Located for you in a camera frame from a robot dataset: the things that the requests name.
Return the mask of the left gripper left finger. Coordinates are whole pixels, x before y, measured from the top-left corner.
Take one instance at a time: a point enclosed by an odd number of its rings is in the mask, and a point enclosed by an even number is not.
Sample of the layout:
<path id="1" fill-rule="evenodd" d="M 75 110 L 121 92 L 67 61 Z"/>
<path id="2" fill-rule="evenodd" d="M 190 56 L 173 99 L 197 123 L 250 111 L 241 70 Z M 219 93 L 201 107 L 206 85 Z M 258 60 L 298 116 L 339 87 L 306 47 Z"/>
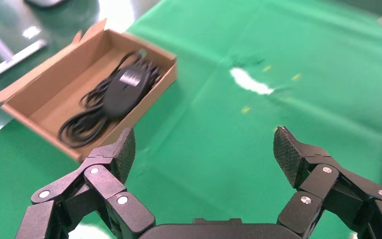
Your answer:
<path id="1" fill-rule="evenodd" d="M 18 239 L 66 239 L 96 212 L 118 239 L 137 239 L 155 225 L 154 215 L 125 186 L 135 159 L 134 130 L 92 150 L 73 172 L 31 196 Z"/>

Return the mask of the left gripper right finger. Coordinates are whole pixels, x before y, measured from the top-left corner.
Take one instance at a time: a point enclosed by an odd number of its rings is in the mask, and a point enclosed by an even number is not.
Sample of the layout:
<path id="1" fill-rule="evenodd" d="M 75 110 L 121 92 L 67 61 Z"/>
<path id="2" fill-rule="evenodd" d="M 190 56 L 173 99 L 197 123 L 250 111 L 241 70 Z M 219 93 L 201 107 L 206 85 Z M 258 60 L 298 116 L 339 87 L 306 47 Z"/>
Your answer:
<path id="1" fill-rule="evenodd" d="M 279 225 L 306 239 L 329 211 L 358 238 L 382 239 L 382 185 L 343 168 L 323 148 L 298 141 L 284 126 L 275 131 L 273 152 L 296 190 Z"/>

